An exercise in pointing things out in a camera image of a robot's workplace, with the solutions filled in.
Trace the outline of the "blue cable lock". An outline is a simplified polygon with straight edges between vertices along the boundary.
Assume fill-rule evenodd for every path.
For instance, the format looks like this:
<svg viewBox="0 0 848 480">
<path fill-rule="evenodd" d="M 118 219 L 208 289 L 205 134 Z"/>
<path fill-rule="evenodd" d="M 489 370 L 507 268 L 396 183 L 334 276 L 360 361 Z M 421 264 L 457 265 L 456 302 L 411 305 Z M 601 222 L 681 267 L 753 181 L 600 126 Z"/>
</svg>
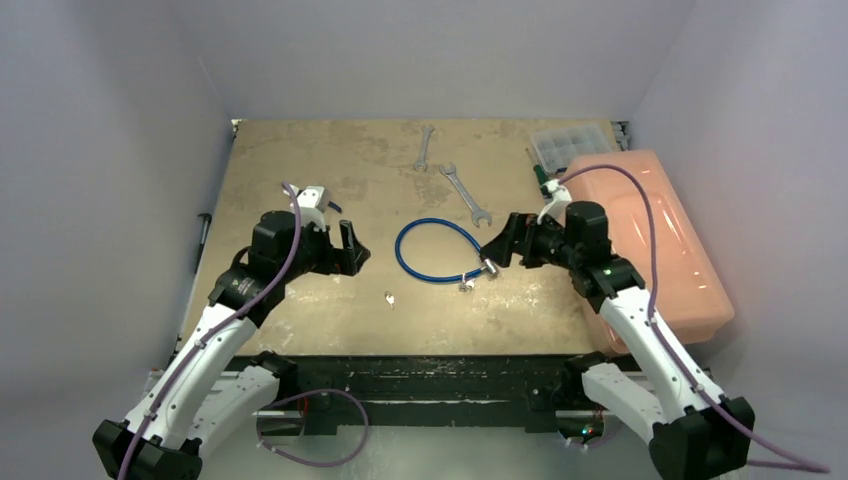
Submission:
<svg viewBox="0 0 848 480">
<path fill-rule="evenodd" d="M 429 284 L 473 284 L 496 276 L 497 268 L 480 256 L 481 245 L 460 225 L 446 219 L 413 220 L 398 233 L 394 255 L 400 268 Z"/>
</svg>

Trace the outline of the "silver key bunch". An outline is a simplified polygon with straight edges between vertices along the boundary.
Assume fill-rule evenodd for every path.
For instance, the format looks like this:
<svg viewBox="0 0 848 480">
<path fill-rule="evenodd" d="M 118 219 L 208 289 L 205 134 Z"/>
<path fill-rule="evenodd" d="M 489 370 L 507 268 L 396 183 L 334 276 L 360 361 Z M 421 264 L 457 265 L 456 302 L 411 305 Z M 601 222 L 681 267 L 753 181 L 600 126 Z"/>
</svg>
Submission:
<svg viewBox="0 0 848 480">
<path fill-rule="evenodd" d="M 475 279 L 463 276 L 458 284 L 460 292 L 471 292 L 475 287 Z"/>
</svg>

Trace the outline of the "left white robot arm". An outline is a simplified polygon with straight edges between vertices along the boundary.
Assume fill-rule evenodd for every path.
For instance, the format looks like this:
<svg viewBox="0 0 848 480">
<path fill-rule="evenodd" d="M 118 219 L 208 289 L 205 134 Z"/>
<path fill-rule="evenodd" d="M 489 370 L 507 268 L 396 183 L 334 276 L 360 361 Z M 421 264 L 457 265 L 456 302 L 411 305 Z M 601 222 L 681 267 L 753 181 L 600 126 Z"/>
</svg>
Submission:
<svg viewBox="0 0 848 480">
<path fill-rule="evenodd" d="M 195 330 L 151 391 L 121 421 L 103 421 L 92 441 L 113 479 L 196 479 L 205 458 L 241 417 L 272 407 L 306 411 L 311 396 L 335 394 L 303 388 L 295 362 L 270 351 L 254 356 L 236 380 L 211 393 L 230 361 L 284 300 L 285 287 L 309 274 L 358 274 L 369 250 L 348 220 L 339 223 L 342 245 L 328 230 L 288 211 L 263 214 L 250 245 L 216 280 Z"/>
</svg>

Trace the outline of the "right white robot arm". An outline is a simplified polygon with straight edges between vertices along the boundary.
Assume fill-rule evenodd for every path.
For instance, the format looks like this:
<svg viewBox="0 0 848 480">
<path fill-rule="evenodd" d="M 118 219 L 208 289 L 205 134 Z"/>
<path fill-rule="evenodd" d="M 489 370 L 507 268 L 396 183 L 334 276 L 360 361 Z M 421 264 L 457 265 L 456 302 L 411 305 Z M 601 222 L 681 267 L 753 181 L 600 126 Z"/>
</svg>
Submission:
<svg viewBox="0 0 848 480">
<path fill-rule="evenodd" d="M 652 386 L 640 386 L 594 353 L 561 381 L 569 404 L 606 407 L 646 443 L 664 479 L 711 479 L 745 466 L 751 440 L 743 431 L 754 425 L 752 407 L 729 398 L 650 310 L 643 278 L 613 251 L 601 205 L 573 202 L 563 223 L 512 213 L 480 256 L 506 268 L 514 255 L 526 268 L 568 270 L 575 291 L 625 342 Z"/>
</svg>

